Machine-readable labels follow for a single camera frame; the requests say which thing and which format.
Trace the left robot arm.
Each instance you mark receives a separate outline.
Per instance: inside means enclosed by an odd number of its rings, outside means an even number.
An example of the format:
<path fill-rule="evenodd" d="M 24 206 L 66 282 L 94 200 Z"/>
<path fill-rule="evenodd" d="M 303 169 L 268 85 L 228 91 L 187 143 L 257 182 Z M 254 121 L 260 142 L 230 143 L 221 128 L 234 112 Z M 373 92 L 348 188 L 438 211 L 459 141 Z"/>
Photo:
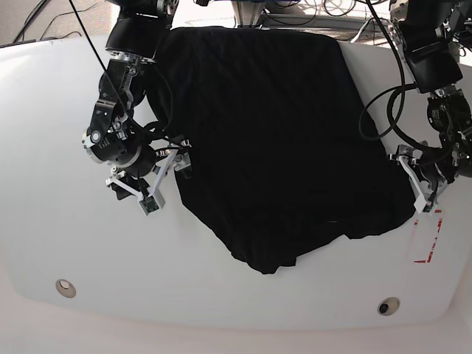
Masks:
<path fill-rule="evenodd" d="M 417 191 L 419 213 L 435 210 L 440 194 L 458 176 L 471 177 L 471 107 L 457 83 L 463 78 L 455 44 L 471 40 L 470 1 L 391 1 L 389 25 L 367 1 L 372 18 L 390 45 L 400 73 L 400 85 L 388 89 L 386 107 L 390 132 L 402 140 L 390 155 L 409 175 Z M 399 126 L 406 92 L 428 95 L 427 119 L 439 134 L 440 147 L 420 143 Z"/>

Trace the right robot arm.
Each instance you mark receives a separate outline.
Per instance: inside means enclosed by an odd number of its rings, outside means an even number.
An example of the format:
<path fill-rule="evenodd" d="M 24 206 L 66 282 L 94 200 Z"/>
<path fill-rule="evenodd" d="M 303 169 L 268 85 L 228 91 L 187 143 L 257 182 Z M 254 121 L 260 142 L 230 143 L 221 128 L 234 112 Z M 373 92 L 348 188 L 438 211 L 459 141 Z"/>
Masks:
<path fill-rule="evenodd" d="M 176 132 L 173 109 L 141 125 L 134 110 L 148 92 L 159 42 L 172 27 L 177 1 L 116 1 L 119 15 L 105 48 L 111 54 L 99 82 L 99 97 L 81 139 L 95 162 L 111 166 L 105 184 L 119 200 L 136 197 L 146 212 L 161 209 L 159 186 L 189 142 Z"/>

